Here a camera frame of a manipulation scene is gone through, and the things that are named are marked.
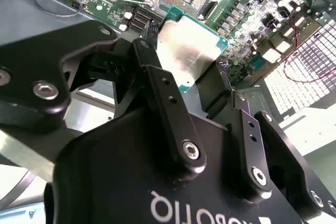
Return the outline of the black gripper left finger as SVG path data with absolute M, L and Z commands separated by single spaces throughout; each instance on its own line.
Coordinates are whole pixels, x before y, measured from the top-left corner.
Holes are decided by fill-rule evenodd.
M 177 176 L 205 169 L 196 128 L 153 44 L 123 40 L 94 20 L 1 46 L 1 154 L 48 180 L 98 168 L 85 143 L 105 140 L 109 130 L 72 138 L 64 122 L 71 92 L 98 79 L 116 84 L 119 115 L 150 108 L 156 150 Z

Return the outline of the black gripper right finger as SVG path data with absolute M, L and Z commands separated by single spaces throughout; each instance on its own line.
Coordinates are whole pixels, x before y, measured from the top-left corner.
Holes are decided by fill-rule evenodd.
M 272 115 L 252 113 L 216 63 L 196 85 L 202 110 L 227 129 L 225 173 L 241 197 L 273 223 L 335 223 L 335 198 Z

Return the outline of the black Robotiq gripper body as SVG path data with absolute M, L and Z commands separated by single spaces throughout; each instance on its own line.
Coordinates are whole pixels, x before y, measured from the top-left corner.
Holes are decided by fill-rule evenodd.
M 277 189 L 245 200 L 226 128 L 192 120 L 207 165 L 191 180 L 173 168 L 162 128 L 144 109 L 73 140 L 45 191 L 47 223 L 301 223 Z

